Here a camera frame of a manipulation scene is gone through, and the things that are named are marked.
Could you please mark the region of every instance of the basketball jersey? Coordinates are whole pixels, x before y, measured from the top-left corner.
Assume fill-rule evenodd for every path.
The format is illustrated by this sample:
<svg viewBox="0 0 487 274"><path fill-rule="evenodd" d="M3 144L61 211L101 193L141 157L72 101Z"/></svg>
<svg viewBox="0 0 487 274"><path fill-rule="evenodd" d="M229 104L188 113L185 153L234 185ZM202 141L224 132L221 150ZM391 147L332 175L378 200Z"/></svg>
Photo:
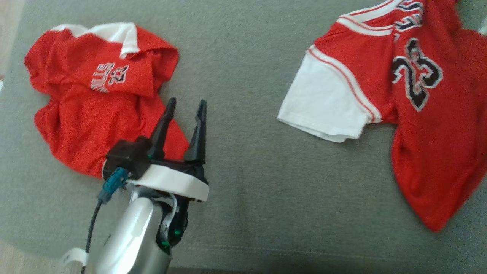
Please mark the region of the basketball jersey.
<svg viewBox="0 0 487 274"><path fill-rule="evenodd" d="M487 171L487 39L462 29L455 3L388 0L340 16L306 51L278 115L334 142L398 124L397 183L435 232Z"/></svg>
<svg viewBox="0 0 487 274"><path fill-rule="evenodd" d="M24 63L33 87L50 100L34 117L52 154L73 170L101 178L117 141L150 137L165 110L158 90L178 51L133 23L87 29L64 24L44 33ZM167 158L182 159L188 142L172 121Z"/></svg>

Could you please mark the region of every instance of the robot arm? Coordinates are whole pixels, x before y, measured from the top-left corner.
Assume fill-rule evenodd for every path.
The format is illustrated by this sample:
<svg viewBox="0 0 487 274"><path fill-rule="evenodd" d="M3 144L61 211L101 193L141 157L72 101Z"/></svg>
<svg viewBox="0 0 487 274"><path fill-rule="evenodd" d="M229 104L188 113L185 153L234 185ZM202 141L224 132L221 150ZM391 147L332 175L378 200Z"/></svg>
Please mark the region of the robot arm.
<svg viewBox="0 0 487 274"><path fill-rule="evenodd" d="M103 167L107 180L117 168L129 172L131 201L106 241L95 269L98 274L166 273L171 248L187 226L190 201L206 201L209 193L203 165L206 154L206 102L196 114L196 128L184 161L164 159L164 142L176 99L169 100L151 139L119 141Z"/></svg>

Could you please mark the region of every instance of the cable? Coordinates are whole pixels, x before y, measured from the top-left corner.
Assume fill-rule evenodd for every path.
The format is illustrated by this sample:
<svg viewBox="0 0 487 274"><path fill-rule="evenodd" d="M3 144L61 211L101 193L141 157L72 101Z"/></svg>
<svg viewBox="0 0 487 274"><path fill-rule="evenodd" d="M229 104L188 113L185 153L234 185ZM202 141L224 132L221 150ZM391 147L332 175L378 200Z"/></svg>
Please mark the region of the cable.
<svg viewBox="0 0 487 274"><path fill-rule="evenodd" d="M98 203L96 204L96 207L93 212L92 220L90 223L90 229L88 230L88 239L86 239L86 254L89 254L90 252L90 245L91 245L91 238L93 236L93 228L94 228L94 222L96 221L96 216L98 215L98 212L100 211L100 207L103 204L102 200L98 200ZM86 266L83 266L81 268L81 274L84 274L86 271Z"/></svg>
<svg viewBox="0 0 487 274"><path fill-rule="evenodd" d="M103 184L102 190L98 194L98 203L93 212L92 221L90 224L90 229L88 230L88 239L86 239L86 254L90 253L91 238L93 236L94 222L96 221L96 216L102 204L107 204L115 191L125 185L125 182L129 178L129 172L123 168L118 167L110 175L110 177ZM81 274L86 271L86 266L81 268Z"/></svg>

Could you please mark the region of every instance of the white sleeve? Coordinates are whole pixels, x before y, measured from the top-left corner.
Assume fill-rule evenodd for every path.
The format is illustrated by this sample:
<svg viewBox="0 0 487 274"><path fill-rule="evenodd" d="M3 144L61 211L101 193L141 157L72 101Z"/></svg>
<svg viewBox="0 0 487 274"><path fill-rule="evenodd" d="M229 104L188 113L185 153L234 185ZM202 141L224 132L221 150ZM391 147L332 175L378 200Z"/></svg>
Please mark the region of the white sleeve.
<svg viewBox="0 0 487 274"><path fill-rule="evenodd" d="M380 113L348 68L312 46L277 119L319 138L344 142L357 139L366 123L380 121Z"/></svg>

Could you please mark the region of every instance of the gray fabric surface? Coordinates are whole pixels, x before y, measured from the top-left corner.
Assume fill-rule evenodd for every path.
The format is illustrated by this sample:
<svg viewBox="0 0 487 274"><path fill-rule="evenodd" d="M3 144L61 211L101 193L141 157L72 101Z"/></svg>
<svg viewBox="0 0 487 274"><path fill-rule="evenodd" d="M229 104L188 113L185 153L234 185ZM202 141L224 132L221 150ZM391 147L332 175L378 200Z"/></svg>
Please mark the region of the gray fabric surface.
<svg viewBox="0 0 487 274"><path fill-rule="evenodd" d="M367 126L359 140L320 140L276 121L304 51L344 13L379 0L37 0L25 5L0 94L0 237L60 257L84 247L101 181L57 162L33 124L48 98L23 58L61 23L133 21L181 54L161 92L177 97L190 136L208 102L207 203L191 204L173 266L273 273L485 273L487 186L439 234L411 211L394 180L394 127ZM467 26L485 0L463 1ZM126 207L117 193L98 217L93 255Z"/></svg>

